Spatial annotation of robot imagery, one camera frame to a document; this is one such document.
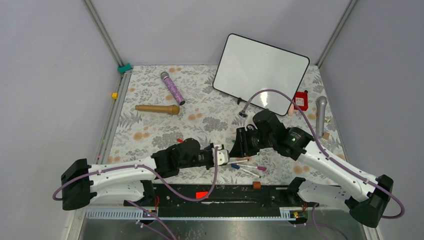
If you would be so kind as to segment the white whiteboard black frame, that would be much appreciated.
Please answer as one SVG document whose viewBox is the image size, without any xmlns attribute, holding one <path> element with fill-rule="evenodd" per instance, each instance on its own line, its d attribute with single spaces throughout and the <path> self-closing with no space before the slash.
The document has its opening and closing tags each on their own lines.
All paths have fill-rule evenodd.
<svg viewBox="0 0 424 240">
<path fill-rule="evenodd" d="M 284 116 L 309 64 L 304 55 L 231 33 L 212 86 L 243 101 L 262 91 L 251 104 Z"/>
</svg>

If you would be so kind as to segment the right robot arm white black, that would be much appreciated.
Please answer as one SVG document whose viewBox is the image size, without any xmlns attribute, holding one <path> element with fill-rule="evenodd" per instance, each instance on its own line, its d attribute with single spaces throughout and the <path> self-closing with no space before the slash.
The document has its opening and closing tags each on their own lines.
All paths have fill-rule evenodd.
<svg viewBox="0 0 424 240">
<path fill-rule="evenodd" d="M 295 177 L 286 193 L 291 205 L 299 206 L 303 202 L 327 205 L 348 212 L 362 225 L 370 228 L 378 226 L 391 199 L 392 178 L 385 174 L 375 176 L 354 167 L 327 152 L 306 131 L 298 127 L 286 128 L 269 110 L 248 116 L 245 126 L 236 130 L 229 156 L 252 157 L 269 148 L 318 170 L 337 183 L 337 186 L 324 185 Z"/>
</svg>

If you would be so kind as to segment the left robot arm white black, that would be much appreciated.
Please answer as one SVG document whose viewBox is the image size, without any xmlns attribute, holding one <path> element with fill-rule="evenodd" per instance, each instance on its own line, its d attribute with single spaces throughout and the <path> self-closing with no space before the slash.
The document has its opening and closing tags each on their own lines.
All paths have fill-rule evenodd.
<svg viewBox="0 0 424 240">
<path fill-rule="evenodd" d="M 210 143 L 202 149 L 193 138 L 124 163 L 89 164 L 81 158 L 61 175 L 61 186 L 54 191 L 52 199 L 60 201 L 65 211 L 90 204 L 137 201 L 148 206 L 155 200 L 153 180 L 160 180 L 169 188 L 165 179 L 177 176 L 181 169 L 205 167 L 214 169 L 211 185 L 215 186 L 219 166 L 228 164 L 229 160 L 229 151 L 223 145 Z"/>
</svg>

